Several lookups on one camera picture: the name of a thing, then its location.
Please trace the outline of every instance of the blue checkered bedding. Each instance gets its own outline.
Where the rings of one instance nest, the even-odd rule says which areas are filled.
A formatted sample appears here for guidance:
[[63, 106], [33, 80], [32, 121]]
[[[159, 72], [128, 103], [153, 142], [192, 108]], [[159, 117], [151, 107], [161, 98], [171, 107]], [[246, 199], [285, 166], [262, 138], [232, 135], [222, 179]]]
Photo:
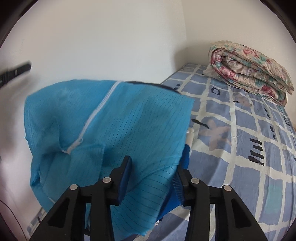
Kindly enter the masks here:
[[[195, 135], [189, 171], [206, 184], [231, 185], [269, 241], [280, 240], [296, 216], [295, 138], [283, 107], [203, 75], [187, 64], [163, 84], [195, 99]], [[135, 241], [185, 239], [189, 208], [177, 207], [145, 237]], [[210, 240], [215, 240], [211, 207]]]

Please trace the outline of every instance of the mattress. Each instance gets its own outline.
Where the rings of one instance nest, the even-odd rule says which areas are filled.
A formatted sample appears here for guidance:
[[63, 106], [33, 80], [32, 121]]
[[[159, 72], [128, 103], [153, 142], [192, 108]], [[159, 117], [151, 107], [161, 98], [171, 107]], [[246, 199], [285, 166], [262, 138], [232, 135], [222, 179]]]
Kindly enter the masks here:
[[[214, 187], [231, 185], [269, 241], [281, 240], [296, 216], [295, 131], [283, 107], [203, 75], [186, 64], [163, 84], [195, 99], [188, 169]], [[135, 241], [184, 240], [190, 208], [179, 206]], [[210, 240], [215, 240], [211, 205]]]

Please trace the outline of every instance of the folded comforter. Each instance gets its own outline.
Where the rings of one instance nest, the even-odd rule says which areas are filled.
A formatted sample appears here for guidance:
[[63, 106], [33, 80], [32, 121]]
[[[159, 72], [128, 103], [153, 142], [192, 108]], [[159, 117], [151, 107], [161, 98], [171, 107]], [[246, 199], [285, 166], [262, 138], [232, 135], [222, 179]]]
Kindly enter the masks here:
[[224, 82], [275, 104], [285, 106], [287, 93], [294, 91], [290, 75], [283, 66], [244, 45], [230, 41], [216, 42], [210, 48], [209, 59], [209, 67]]

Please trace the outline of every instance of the white wall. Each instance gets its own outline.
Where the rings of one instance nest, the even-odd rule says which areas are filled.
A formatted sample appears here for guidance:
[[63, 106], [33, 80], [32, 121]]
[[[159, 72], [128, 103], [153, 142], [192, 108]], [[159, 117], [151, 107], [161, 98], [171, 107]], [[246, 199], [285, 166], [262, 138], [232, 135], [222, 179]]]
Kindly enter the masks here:
[[[182, 0], [187, 33], [187, 60], [208, 64], [212, 42], [230, 40], [275, 59], [290, 73], [296, 90], [296, 43], [259, 0]], [[296, 93], [285, 107], [296, 124]]]
[[[39, 0], [17, 22], [0, 49], [0, 71], [27, 60], [32, 69], [0, 89], [0, 199], [24, 230], [40, 208], [29, 186], [26, 96], [74, 78], [160, 83], [185, 64], [185, 47], [180, 0]], [[24, 240], [9, 210], [0, 210]]]

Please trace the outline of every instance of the striped blue fabric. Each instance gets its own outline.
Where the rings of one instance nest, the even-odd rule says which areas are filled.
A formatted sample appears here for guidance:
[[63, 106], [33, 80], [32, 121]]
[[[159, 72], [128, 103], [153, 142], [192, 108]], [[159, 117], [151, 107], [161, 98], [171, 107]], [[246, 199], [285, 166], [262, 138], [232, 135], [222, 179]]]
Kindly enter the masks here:
[[127, 195], [112, 207], [116, 240], [154, 226], [185, 144], [193, 100], [149, 85], [119, 83], [71, 152], [114, 81], [72, 80], [39, 90], [25, 102], [33, 155], [30, 185], [48, 211], [69, 185], [94, 184], [133, 160]]

